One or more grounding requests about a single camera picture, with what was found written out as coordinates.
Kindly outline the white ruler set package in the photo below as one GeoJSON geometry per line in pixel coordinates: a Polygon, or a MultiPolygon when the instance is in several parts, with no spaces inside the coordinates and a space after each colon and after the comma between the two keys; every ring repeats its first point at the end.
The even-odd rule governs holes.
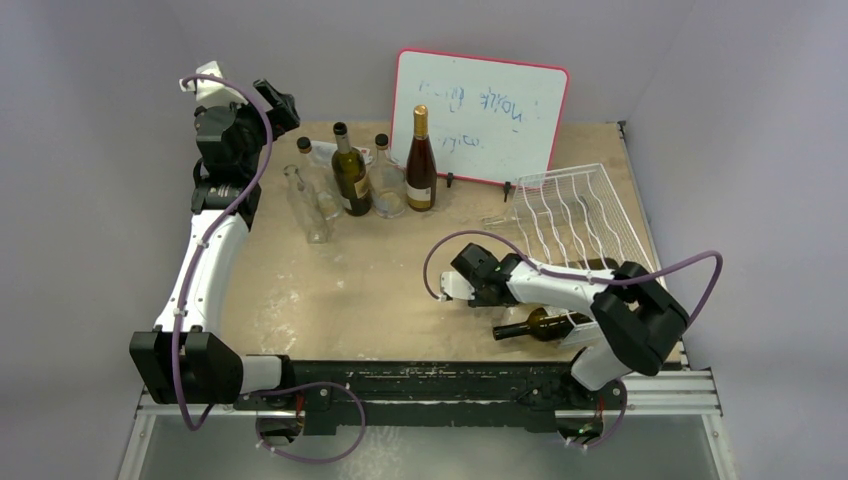
{"type": "MultiPolygon", "coordinates": [[[[372,152],[369,148],[353,147],[363,157],[365,164],[369,166],[373,162],[372,152]]],[[[332,157],[337,150],[337,145],[332,142],[312,141],[311,142],[311,159],[315,164],[326,167],[331,166],[332,157]]]]}

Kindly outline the olive bottle silver cap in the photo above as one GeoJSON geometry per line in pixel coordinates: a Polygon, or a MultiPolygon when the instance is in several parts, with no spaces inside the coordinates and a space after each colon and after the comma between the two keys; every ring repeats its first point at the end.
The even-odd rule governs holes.
{"type": "Polygon", "coordinates": [[[352,147],[344,122],[336,122],[333,133],[336,151],[331,166],[342,205],[351,216],[366,215],[371,209],[371,197],[365,160],[361,152],[352,147]]]}

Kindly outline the clear glass bottle black cap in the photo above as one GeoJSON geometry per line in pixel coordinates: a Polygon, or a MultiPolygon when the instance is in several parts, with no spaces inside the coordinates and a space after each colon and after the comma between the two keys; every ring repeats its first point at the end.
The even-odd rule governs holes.
{"type": "Polygon", "coordinates": [[[374,143],[374,159],[368,172],[372,205],[379,217],[392,219],[406,210],[405,172],[392,158],[387,134],[377,134],[374,143]]]}

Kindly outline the brown wine bottle gold cap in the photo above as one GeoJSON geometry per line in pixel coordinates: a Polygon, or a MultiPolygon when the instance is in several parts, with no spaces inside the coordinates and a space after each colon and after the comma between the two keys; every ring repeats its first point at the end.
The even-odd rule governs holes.
{"type": "Polygon", "coordinates": [[[413,110],[413,136],[406,165],[406,195],[415,211],[430,210],[435,204],[437,170],[429,138],[428,109],[417,105],[413,110]]]}

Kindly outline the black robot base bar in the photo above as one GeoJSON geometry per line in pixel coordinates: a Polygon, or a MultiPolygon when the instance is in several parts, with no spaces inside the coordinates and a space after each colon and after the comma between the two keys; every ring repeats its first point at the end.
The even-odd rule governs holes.
{"type": "Polygon", "coordinates": [[[602,415],[619,414],[624,389],[592,392],[572,379],[568,362],[287,360],[283,388],[254,393],[238,410],[299,412],[308,435],[340,426],[513,427],[531,433],[595,437],[602,415]]]}

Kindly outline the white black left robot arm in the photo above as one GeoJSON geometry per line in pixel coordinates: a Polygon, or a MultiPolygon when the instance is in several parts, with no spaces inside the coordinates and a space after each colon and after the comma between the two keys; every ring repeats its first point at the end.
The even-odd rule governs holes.
{"type": "Polygon", "coordinates": [[[300,125],[295,100],[265,79],[254,81],[255,95],[210,74],[181,85],[198,102],[190,239],[169,300],[151,330],[133,334],[130,356],[158,404],[232,404],[259,391],[284,409],[298,395],[288,357],[240,355],[219,331],[234,263],[258,210],[258,180],[274,141],[300,125]]]}

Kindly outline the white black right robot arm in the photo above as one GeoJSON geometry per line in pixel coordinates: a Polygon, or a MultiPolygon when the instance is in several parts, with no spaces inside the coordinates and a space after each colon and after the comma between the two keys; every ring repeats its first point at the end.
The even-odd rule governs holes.
{"type": "Polygon", "coordinates": [[[579,270],[537,264],[517,253],[495,257],[468,244],[439,280],[445,299],[470,307],[540,304],[592,320],[601,340],[578,354],[561,381],[564,399],[584,407],[629,373],[655,375],[691,323],[683,306],[640,264],[579,270]]]}

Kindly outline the dark green bottle black cap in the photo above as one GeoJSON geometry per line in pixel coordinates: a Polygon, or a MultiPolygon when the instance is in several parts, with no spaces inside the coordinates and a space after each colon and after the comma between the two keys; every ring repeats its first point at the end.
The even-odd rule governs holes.
{"type": "Polygon", "coordinates": [[[591,322],[590,317],[580,313],[551,313],[539,307],[533,310],[524,322],[493,327],[492,335],[496,341],[530,336],[538,341],[548,342],[565,339],[578,326],[591,322]]]}

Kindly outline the dark olive bottle rear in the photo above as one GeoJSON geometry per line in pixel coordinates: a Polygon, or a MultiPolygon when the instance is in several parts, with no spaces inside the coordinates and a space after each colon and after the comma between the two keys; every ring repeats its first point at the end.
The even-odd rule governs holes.
{"type": "Polygon", "coordinates": [[[583,269],[583,270],[616,270],[620,264],[613,258],[600,257],[589,258],[588,260],[569,261],[568,268],[583,269]]]}

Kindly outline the pink framed whiteboard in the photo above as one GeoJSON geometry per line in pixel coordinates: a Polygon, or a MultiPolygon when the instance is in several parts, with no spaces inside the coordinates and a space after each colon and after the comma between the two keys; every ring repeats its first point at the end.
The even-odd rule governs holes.
{"type": "Polygon", "coordinates": [[[390,150],[407,160],[413,110],[428,110],[439,175],[515,184],[549,168],[570,75],[563,67],[403,49],[397,56],[390,150]]]}

